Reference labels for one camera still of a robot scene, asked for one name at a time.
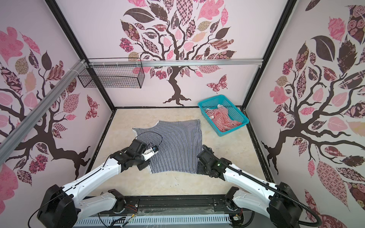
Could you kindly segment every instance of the striped fabric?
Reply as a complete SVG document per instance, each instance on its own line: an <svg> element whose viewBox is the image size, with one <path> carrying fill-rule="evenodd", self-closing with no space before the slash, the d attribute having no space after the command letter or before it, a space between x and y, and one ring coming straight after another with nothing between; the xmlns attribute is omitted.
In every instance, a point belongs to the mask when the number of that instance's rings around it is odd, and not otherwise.
<svg viewBox="0 0 365 228"><path fill-rule="evenodd" d="M220 104L217 107L217 109L206 109L205 113L221 132L226 132L242 124L241 122L229 118L228 109L226 107Z"/></svg>
<svg viewBox="0 0 365 228"><path fill-rule="evenodd" d="M150 128L133 128L137 135L152 131L162 135L163 140L159 145L159 152L151 158L150 172L160 173L178 171L197 173L198 158L202 151L200 120L187 121L158 121ZM137 139L151 145L158 145L161 137L155 133L147 132Z"/></svg>

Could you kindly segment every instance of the wire mesh basket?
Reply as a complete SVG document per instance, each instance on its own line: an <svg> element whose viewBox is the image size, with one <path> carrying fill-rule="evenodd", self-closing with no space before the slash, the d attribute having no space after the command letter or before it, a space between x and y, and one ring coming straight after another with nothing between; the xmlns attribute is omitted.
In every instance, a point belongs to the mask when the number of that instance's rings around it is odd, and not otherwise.
<svg viewBox="0 0 365 228"><path fill-rule="evenodd" d="M83 87L95 88L96 83L101 83L105 88L142 88L145 73L141 58L122 59L128 59L133 63L127 61L91 63L78 76Z"/></svg>

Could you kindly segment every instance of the butterfly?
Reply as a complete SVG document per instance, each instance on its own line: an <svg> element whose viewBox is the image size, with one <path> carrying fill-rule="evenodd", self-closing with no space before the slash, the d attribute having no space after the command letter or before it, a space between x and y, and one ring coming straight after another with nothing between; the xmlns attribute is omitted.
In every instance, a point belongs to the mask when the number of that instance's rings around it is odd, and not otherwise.
<svg viewBox="0 0 365 228"><path fill-rule="evenodd" d="M217 92L218 94L218 91L220 91L220 88L222 89L225 89L227 88L227 83L226 83L226 80L227 80L227 75L223 75L223 77L220 78L218 84L216 83L208 83L207 86L209 88L212 88L214 92Z"/></svg>
<svg viewBox="0 0 365 228"><path fill-rule="evenodd" d="M88 103L89 103L89 106L90 106L90 109L88 110L88 112L86 113L86 116L85 116L85 119L90 119L91 117L95 118L97 117L97 112L96 112L96 109L97 109L97 106L99 104L96 103L96 101L93 101L91 99L91 97L88 96Z"/></svg>

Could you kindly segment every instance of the laundry basket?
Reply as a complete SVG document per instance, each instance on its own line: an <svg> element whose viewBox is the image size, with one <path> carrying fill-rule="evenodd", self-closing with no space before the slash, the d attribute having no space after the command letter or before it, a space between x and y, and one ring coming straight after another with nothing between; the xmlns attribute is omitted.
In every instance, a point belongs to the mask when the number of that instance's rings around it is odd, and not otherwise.
<svg viewBox="0 0 365 228"><path fill-rule="evenodd" d="M221 132L204 111L207 108L216 109L218 104L221 104L228 109L228 115L232 120L239 121L242 124L226 132ZM224 95L218 95L208 98L204 101L199 102L198 106L201 110L202 115L207 119L210 126L212 126L212 128L215 130L218 136L223 136L228 133L231 133L232 131L235 131L249 123L249 119L236 106L234 106L232 102L228 100Z"/></svg>

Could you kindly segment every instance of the pink wall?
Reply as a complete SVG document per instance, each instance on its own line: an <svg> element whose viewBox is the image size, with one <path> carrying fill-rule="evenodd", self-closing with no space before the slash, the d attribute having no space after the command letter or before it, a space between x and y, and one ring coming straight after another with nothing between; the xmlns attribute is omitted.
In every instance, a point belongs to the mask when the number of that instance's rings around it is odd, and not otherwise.
<svg viewBox="0 0 365 228"><path fill-rule="evenodd" d="M2 141L78 57L43 0L4 1L0 15ZM1 226L26 227L47 188L85 173L110 114L96 88L70 84L0 165ZM42 227L35 217L31 226Z"/></svg>
<svg viewBox="0 0 365 228"><path fill-rule="evenodd" d="M328 228L364 226L364 17L360 0L299 1L247 108L276 182Z"/></svg>
<svg viewBox="0 0 365 228"><path fill-rule="evenodd" d="M286 0L113 0L108 4L63 0L58 4L89 58L137 56L151 61L199 56L262 58ZM181 22L181 29L172 25L167 28L171 21ZM242 105L257 71L257 65L216 66L210 70L189 67L183 69L188 75L180 74L182 67L173 68L170 74L168 67L145 67L142 89L106 90L116 106L196 106L217 94ZM219 81L224 75L227 86L221 87Z"/></svg>

